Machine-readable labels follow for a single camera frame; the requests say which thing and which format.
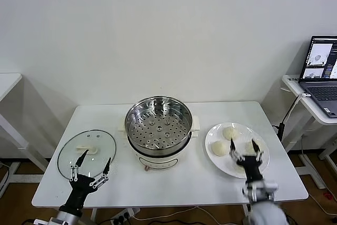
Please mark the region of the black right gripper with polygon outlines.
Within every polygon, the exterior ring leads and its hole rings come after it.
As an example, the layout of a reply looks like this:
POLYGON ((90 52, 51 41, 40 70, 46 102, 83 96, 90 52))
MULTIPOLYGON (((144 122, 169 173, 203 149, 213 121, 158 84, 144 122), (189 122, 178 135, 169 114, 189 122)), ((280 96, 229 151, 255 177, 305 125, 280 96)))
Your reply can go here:
POLYGON ((236 151, 233 139, 230 140, 229 155, 234 161, 236 161, 238 166, 243 167, 246 175, 246 183, 261 181, 263 179, 263 176, 259 170, 259 167, 262 164, 263 151, 260 150, 259 145, 254 140, 251 140, 251 142, 256 156, 242 156, 236 151))

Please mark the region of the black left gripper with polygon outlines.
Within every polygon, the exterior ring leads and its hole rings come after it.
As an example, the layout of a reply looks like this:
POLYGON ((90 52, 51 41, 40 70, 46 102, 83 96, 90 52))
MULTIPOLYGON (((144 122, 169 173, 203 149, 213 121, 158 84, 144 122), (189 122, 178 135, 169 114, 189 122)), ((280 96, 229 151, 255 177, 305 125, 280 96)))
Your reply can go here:
POLYGON ((71 193, 66 200, 66 203, 59 207, 59 211, 70 214, 82 214, 82 208, 86 197, 95 192, 95 189, 100 188, 108 180, 108 173, 110 171, 111 158, 107 161, 101 175, 98 178, 90 178, 86 175, 79 174, 78 170, 81 167, 89 149, 85 150, 81 156, 78 157, 74 165, 71 165, 71 177, 69 183, 72 187, 71 193))

